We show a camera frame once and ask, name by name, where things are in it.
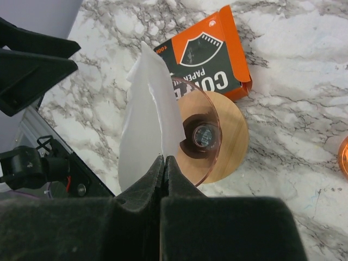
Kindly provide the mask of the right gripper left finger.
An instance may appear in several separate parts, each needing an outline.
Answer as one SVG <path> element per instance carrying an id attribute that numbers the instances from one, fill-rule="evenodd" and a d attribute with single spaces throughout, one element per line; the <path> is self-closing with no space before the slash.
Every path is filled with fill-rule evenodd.
<path id="1" fill-rule="evenodd" d="M 160 260 L 163 157 L 116 197 L 1 202 L 1 260 Z"/>

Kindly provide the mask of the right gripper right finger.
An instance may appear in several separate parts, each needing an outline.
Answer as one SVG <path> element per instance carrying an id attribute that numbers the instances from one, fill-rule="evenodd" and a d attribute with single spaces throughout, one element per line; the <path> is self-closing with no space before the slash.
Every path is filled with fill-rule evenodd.
<path id="1" fill-rule="evenodd" d="M 287 205 L 274 197 L 207 197 L 166 159 L 162 260 L 306 260 Z"/>

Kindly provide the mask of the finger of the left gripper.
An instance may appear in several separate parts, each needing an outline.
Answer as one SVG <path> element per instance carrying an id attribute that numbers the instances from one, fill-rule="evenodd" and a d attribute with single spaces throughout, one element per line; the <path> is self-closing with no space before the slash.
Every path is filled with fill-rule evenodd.
<path id="1" fill-rule="evenodd" d="M 14 116 L 77 69 L 66 58 L 1 50 L 1 111 Z"/>

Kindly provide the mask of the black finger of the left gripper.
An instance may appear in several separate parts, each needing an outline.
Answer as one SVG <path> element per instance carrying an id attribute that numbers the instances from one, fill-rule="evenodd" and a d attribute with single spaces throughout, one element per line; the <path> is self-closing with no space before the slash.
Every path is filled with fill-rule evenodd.
<path id="1" fill-rule="evenodd" d="M 1 18 L 1 48 L 53 57 L 69 58 L 81 47 L 71 40 L 19 28 Z"/>

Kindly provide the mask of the white paper coffee filter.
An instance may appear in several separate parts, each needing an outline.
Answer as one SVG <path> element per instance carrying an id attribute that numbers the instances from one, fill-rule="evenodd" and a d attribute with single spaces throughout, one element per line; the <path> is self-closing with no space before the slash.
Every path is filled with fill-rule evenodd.
<path id="1" fill-rule="evenodd" d="M 158 156 L 176 156 L 185 139 L 169 69 L 145 42 L 131 68 L 130 99 L 119 146 L 118 177 L 122 191 L 138 181 Z"/>

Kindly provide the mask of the orange coffee filter box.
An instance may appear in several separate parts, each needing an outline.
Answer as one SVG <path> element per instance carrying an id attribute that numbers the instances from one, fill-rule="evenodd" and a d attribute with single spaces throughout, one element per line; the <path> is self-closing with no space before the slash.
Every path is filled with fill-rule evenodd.
<path id="1" fill-rule="evenodd" d="M 232 101 L 248 95 L 252 78 L 230 6 L 157 46 L 171 76 Z"/>

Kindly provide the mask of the pink plastic dripper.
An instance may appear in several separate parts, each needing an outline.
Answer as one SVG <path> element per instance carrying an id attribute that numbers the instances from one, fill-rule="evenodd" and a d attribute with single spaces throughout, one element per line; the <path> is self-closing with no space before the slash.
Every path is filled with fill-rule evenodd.
<path id="1" fill-rule="evenodd" d="M 207 179 L 218 159 L 222 141 L 220 119 L 206 92 L 185 79 L 171 79 L 185 133 L 176 160 L 182 174 L 198 186 Z"/>

